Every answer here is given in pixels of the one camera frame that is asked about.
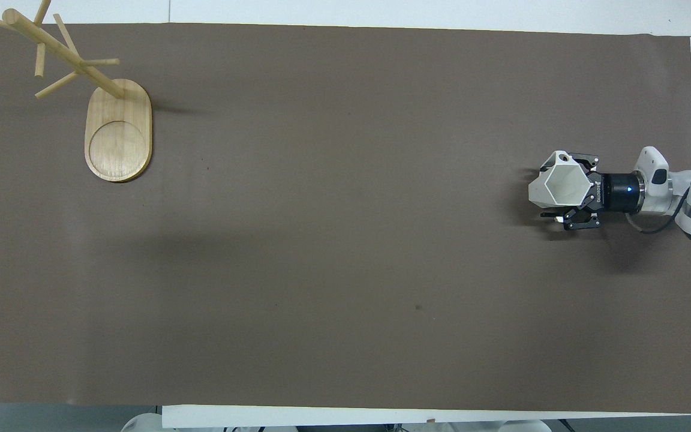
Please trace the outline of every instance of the wooden stand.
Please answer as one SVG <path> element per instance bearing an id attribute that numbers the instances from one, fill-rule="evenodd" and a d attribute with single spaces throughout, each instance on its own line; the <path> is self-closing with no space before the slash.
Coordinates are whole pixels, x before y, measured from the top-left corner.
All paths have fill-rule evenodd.
<path id="1" fill-rule="evenodd" d="M 124 97 L 113 98 L 98 88 L 90 98 L 85 128 L 85 159 L 103 180 L 136 178 L 151 160 L 151 101 L 140 85 L 115 79 Z"/>
<path id="2" fill-rule="evenodd" d="M 94 66 L 118 65 L 118 58 L 84 60 L 71 40 L 60 16 L 54 14 L 62 44 L 41 28 L 50 0 L 42 0 L 34 21 L 14 9 L 2 14 L 0 27 L 15 30 L 36 42 L 34 75 L 44 76 L 44 57 L 49 51 L 74 70 L 36 93 L 44 98 L 53 91 L 85 76 L 98 85 L 90 98 L 85 129 L 85 159 L 88 167 L 103 180 L 129 181 L 148 167 L 153 151 L 151 99 L 140 85 L 127 79 L 108 79 Z"/>

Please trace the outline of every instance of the brown paper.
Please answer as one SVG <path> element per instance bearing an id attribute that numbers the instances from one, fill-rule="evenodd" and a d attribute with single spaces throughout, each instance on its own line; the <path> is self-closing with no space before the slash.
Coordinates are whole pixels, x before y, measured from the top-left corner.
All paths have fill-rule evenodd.
<path id="1" fill-rule="evenodd" d="M 154 156 L 95 177 L 94 87 L 0 30 L 0 401 L 691 412 L 691 243 L 527 201 L 556 149 L 691 169 L 687 38 L 71 33 Z"/>

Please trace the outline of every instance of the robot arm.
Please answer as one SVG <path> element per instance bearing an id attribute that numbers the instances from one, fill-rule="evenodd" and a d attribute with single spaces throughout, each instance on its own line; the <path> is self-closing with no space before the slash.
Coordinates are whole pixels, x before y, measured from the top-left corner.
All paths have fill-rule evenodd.
<path id="1" fill-rule="evenodd" d="M 552 209 L 540 216 L 578 230 L 600 227 L 604 212 L 672 215 L 691 240 L 691 170 L 670 172 L 655 147 L 642 149 L 630 174 L 600 173 L 598 163 L 597 156 L 554 151 L 528 188 L 531 202 Z"/>

